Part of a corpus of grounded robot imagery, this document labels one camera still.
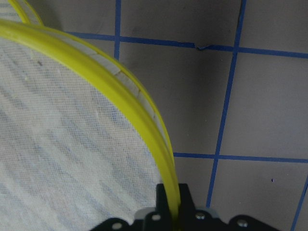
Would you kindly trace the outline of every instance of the gray surface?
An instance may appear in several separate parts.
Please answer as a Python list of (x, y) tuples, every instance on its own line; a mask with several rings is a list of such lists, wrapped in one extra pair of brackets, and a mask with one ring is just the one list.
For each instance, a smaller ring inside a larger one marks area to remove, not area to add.
[(221, 154), (307, 158), (308, 59), (239, 54)]
[(239, 9), (239, 0), (123, 0), (121, 35), (232, 46)]
[(115, 50), (115, 42), (113, 41), (104, 41), (104, 40), (96, 40), (96, 39), (85, 39), (86, 42), (98, 47), (106, 54), (113, 57)]
[(220, 160), (211, 207), (224, 221), (247, 214), (290, 230), (307, 174), (306, 164)]
[(114, 0), (29, 0), (44, 25), (63, 31), (115, 34)]
[(157, 103), (175, 152), (215, 152), (231, 53), (122, 43), (120, 61)]
[(248, 0), (240, 46), (308, 52), (306, 0)]
[(175, 165), (179, 183), (188, 184), (195, 205), (204, 207), (213, 160), (177, 157)]
[[(115, 1), (29, 2), (48, 26), (75, 32), (115, 33)], [(122, 0), (121, 8), (122, 36), (232, 46), (240, 1)], [(307, 1), (248, 0), (240, 46), (307, 52), (306, 25)], [(113, 53), (113, 44), (108, 42), (110, 46), (106, 47), (97, 43)], [(121, 43), (120, 48), (121, 61), (137, 75), (158, 105), (175, 151), (214, 154), (231, 53), (128, 43)], [(307, 66), (306, 59), (239, 54), (221, 154), (308, 158)], [(197, 80), (202, 77), (211, 79), (211, 83), (201, 82), (199, 86)], [(208, 118), (211, 123), (203, 123)], [(179, 179), (191, 185), (197, 204), (205, 203), (212, 170), (209, 162), (176, 158)], [(288, 169), (294, 172), (289, 176), (294, 177), (283, 182), (287, 190), (270, 188), (276, 185), (268, 182), (273, 173), (283, 177), (290, 174)], [(289, 228), (307, 169), (307, 164), (220, 160), (212, 206), (224, 219), (246, 211), (263, 219), (264, 213), (272, 217), (269, 223), (273, 226), (285, 224)], [(264, 207), (262, 199), (268, 202)], [(249, 202), (247, 209), (240, 206), (243, 201)], [(307, 231), (307, 210), (306, 195), (297, 231)]]
[(306, 197), (301, 209), (300, 216), (298, 218), (296, 231), (307, 230), (307, 219), (308, 219), (308, 192), (306, 192)]

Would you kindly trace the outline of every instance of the blue grid line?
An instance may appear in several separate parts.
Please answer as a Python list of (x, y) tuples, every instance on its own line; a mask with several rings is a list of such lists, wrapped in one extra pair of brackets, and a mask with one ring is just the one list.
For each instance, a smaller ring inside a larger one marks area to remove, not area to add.
[[(116, 40), (116, 36), (114, 35), (91, 34), (91, 33), (71, 32), (71, 31), (67, 31), (67, 33), (74, 35), (76, 37), (79, 37), (81, 39), (84, 38), (84, 39), (95, 39), (95, 40), (105, 40), (105, 41), (115, 41)], [(171, 40), (136, 38), (136, 37), (126, 37), (126, 36), (119, 36), (119, 42), (130, 42), (130, 43), (171, 46), (171, 47), (183, 47), (183, 48), (193, 48), (193, 49), (197, 48), (200, 51), (203, 51), (203, 50), (229, 51), (229, 52), (233, 51), (232, 46), (209, 45), (205, 47), (196, 47), (195, 44), (192, 42), (177, 42), (177, 41), (171, 41)], [(263, 55), (308, 59), (308, 53), (300, 53), (300, 52), (292, 52), (292, 51), (276, 51), (276, 50), (266, 50), (266, 49), (257, 49), (257, 48), (248, 48), (248, 47), (239, 47), (238, 53), (263, 54)]]
[[(192, 153), (174, 153), (174, 157), (215, 159), (214, 154), (192, 154)], [(247, 160), (263, 162), (283, 162), (283, 163), (301, 163), (308, 164), (308, 159), (300, 158), (281, 158), (281, 157), (262, 157), (262, 156), (243, 156), (243, 155), (219, 155), (219, 160)]]
[(246, 48), (246, 47), (239, 47), (239, 52), (250, 53), (250, 54), (265, 54), (265, 55), (275, 55), (275, 56), (286, 56), (286, 57), (304, 58), (304, 59), (308, 58), (307, 53), (290, 52), (290, 51), (275, 51), (275, 50)]
[(79, 33), (79, 32), (70, 32), (67, 31), (68, 34), (74, 35), (81, 39), (95, 39), (95, 40), (104, 40), (104, 41), (114, 41), (114, 35), (99, 35), (99, 34), (89, 34), (89, 33)]
[(230, 66), (226, 96), (225, 96), (225, 101), (224, 101), (222, 115), (221, 115), (221, 122), (220, 122), (220, 126), (219, 126), (217, 145), (216, 145), (214, 163), (213, 163), (212, 174), (211, 174), (211, 181), (210, 181), (207, 199), (206, 199), (206, 207), (211, 206), (211, 200), (212, 200), (215, 177), (216, 177), (216, 172), (217, 172), (222, 136), (223, 136), (223, 131), (224, 131), (224, 128), (225, 128), (225, 123), (226, 123), (226, 118), (227, 118), (227, 112), (228, 112), (228, 107), (229, 107), (229, 100), (230, 100), (230, 95), (231, 95), (234, 71), (235, 71), (235, 67), (236, 67), (237, 53), (238, 53), (238, 49), (239, 49), (239, 45), (240, 45), (241, 33), (242, 33), (242, 28), (243, 28), (245, 7), (246, 7), (246, 0), (242, 0), (240, 15), (239, 15), (239, 22), (238, 22), (238, 25), (237, 25), (235, 39), (234, 39), (234, 47), (233, 47), (233, 54), (232, 54), (232, 61), (231, 61), (231, 66)]
[(186, 48), (195, 48), (194, 43), (191, 42), (176, 42), (170, 40), (160, 40), (160, 39), (151, 39), (151, 38), (133, 38), (133, 37), (120, 37), (121, 42), (132, 42), (132, 43), (141, 43), (141, 44), (150, 44), (150, 45), (161, 45), (161, 46), (171, 46), (171, 47), (186, 47)]
[(115, 2), (115, 53), (114, 57), (120, 58), (120, 34), (121, 34), (121, 0)]
[(219, 155), (222, 160), (250, 160), (263, 162), (283, 162), (283, 163), (303, 163), (308, 164), (308, 159), (262, 157), (262, 156), (242, 156), (242, 155)]
[(233, 51), (231, 46), (221, 46), (221, 45), (209, 45), (206, 47), (197, 47), (198, 50), (214, 50), (214, 51)]
[(306, 179), (306, 182), (305, 182), (305, 185), (304, 185), (304, 188), (303, 188), (303, 192), (302, 192), (300, 199), (299, 199), (299, 202), (298, 202), (298, 206), (297, 206), (297, 209), (296, 209), (296, 212), (295, 212), (294, 220), (293, 220), (293, 223), (292, 223), (292, 226), (291, 226), (291, 229), (290, 229), (291, 231), (295, 230), (295, 227), (296, 227), (296, 224), (297, 224), (297, 221), (298, 221), (298, 217), (299, 217), (299, 214), (300, 214), (300, 210), (302, 209), (307, 190), (308, 190), (308, 175), (307, 175), (307, 179)]
[(214, 159), (213, 154), (173, 153), (173, 156), (174, 157), (186, 157), (186, 158)]

